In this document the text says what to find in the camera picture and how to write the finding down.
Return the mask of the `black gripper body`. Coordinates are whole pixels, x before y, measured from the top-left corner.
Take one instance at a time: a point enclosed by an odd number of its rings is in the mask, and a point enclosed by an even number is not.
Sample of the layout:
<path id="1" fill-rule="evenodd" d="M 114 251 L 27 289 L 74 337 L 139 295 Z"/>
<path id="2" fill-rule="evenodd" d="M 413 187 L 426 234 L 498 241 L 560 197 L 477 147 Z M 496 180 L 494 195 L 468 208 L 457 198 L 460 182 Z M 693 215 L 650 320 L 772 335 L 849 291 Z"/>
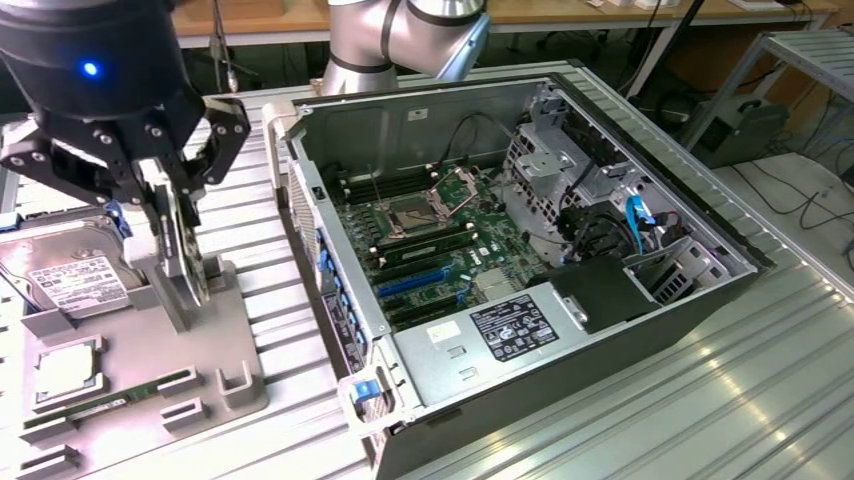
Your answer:
<path id="1" fill-rule="evenodd" d="M 182 149 L 205 104 L 190 84 L 174 1 L 6 1 L 2 60 L 35 120 L 22 148 Z"/>

